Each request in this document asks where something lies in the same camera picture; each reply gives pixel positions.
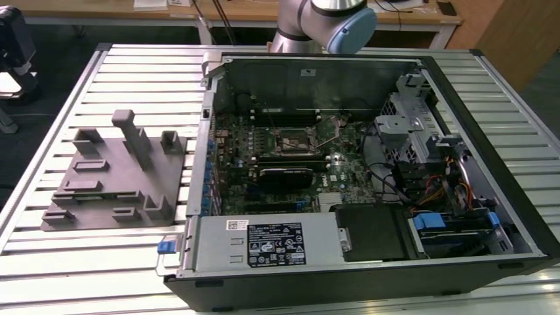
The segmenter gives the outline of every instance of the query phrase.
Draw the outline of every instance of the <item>aluminum profile table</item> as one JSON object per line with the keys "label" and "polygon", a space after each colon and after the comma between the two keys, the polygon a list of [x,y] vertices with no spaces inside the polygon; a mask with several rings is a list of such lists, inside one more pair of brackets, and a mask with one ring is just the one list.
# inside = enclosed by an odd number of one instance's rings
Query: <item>aluminum profile table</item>
{"label": "aluminum profile table", "polygon": [[[0,214],[0,308],[3,314],[193,314],[157,276],[156,245],[183,231],[203,88],[203,54],[264,52],[264,47],[113,45],[96,51]],[[489,141],[556,237],[560,237],[560,143],[484,56],[469,51],[368,49],[363,54],[435,57]],[[176,130],[188,137],[175,225],[43,232],[75,147],[79,127],[117,137],[111,114],[136,112],[148,136]],[[445,113],[444,120],[453,126]],[[177,267],[165,255],[163,267]],[[464,295],[247,310],[243,314],[557,314],[560,269],[505,278]]]}

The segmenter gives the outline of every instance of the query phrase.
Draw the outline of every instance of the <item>black cable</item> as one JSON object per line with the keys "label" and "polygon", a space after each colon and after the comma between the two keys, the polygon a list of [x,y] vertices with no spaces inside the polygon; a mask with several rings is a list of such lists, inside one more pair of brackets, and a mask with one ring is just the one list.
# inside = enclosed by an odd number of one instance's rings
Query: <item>black cable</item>
{"label": "black cable", "polygon": [[217,14],[220,15],[221,21],[225,27],[225,33],[228,34],[231,45],[236,44],[236,35],[233,34],[233,29],[229,24],[228,16],[225,15],[224,9],[221,7],[219,0],[212,0],[213,6],[216,7]]}
{"label": "black cable", "polygon": [[196,12],[199,14],[200,23],[204,25],[204,27],[207,27],[207,30],[208,30],[208,33],[209,33],[209,38],[212,39],[212,44],[216,44],[216,38],[213,38],[211,28],[208,27],[203,11],[200,10],[200,7],[199,7],[199,4],[196,3],[196,1],[197,0],[193,0],[192,4],[195,5],[195,9],[196,9]]}
{"label": "black cable", "polygon": [[388,200],[383,200],[384,195],[395,195],[395,196],[397,196],[397,194],[396,194],[396,193],[393,193],[393,192],[387,192],[387,191],[385,191],[387,178],[388,178],[388,177],[392,177],[392,176],[393,176],[393,174],[387,174],[387,175],[385,175],[385,177],[383,178],[381,192],[376,192],[376,194],[381,194],[381,196],[379,196],[379,199],[380,199],[383,202],[388,202]]}
{"label": "black cable", "polygon": [[396,12],[396,16],[397,16],[397,18],[399,18],[399,31],[401,31],[403,30],[403,23],[401,23],[401,13],[412,13],[412,11],[401,11],[401,10],[399,10],[396,7],[395,7],[395,5],[389,2],[389,1],[387,1],[387,3],[393,7],[393,9],[395,10],[389,10],[389,9],[387,9],[387,8],[384,8],[383,7],[383,5],[379,3],[379,1],[376,0],[376,3],[377,3],[377,6],[384,10],[384,11],[387,11],[387,12]]}

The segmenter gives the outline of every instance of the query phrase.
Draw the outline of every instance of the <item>blue tab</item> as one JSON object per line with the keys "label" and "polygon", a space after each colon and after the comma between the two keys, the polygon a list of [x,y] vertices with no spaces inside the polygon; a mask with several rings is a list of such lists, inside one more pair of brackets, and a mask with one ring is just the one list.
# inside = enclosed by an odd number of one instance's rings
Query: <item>blue tab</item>
{"label": "blue tab", "polygon": [[211,206],[211,199],[208,197],[204,197],[203,198],[203,204],[201,204],[201,206],[204,208],[208,208]]}
{"label": "blue tab", "polygon": [[444,218],[439,213],[420,213],[412,218],[412,222],[417,230],[445,227]]}
{"label": "blue tab", "polygon": [[157,244],[157,253],[163,254],[175,254],[175,241],[161,241]]}
{"label": "blue tab", "polygon": [[500,226],[500,218],[497,218],[496,212],[488,213],[488,219],[489,223],[492,223],[492,226],[497,228]]}

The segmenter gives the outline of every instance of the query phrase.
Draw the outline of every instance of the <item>blue latch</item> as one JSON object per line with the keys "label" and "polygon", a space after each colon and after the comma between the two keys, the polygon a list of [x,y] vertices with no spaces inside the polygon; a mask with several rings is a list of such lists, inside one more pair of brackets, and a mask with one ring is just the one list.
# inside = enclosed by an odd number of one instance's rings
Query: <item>blue latch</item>
{"label": "blue latch", "polygon": [[492,223],[492,227],[497,228],[500,226],[500,218],[497,218],[496,212],[488,213],[489,223]]}
{"label": "blue latch", "polygon": [[300,212],[304,209],[304,206],[307,205],[307,200],[301,200],[296,202],[296,210]]}
{"label": "blue latch", "polygon": [[211,206],[211,203],[212,203],[211,199],[208,197],[204,197],[203,202],[201,202],[201,206],[204,208],[208,208]]}
{"label": "blue latch", "polygon": [[177,251],[175,251],[175,241],[161,241],[157,244],[157,253],[160,255],[163,254],[175,254]]}
{"label": "blue latch", "polygon": [[417,230],[445,227],[444,218],[439,213],[420,213],[412,218],[412,222]]}

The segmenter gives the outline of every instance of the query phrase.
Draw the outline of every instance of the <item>warning label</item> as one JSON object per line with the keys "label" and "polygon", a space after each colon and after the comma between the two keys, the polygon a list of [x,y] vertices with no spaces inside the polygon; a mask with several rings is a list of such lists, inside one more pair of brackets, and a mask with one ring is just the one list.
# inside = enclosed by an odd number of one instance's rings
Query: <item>warning label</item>
{"label": "warning label", "polygon": [[247,238],[249,267],[307,264],[301,223],[248,225]]}

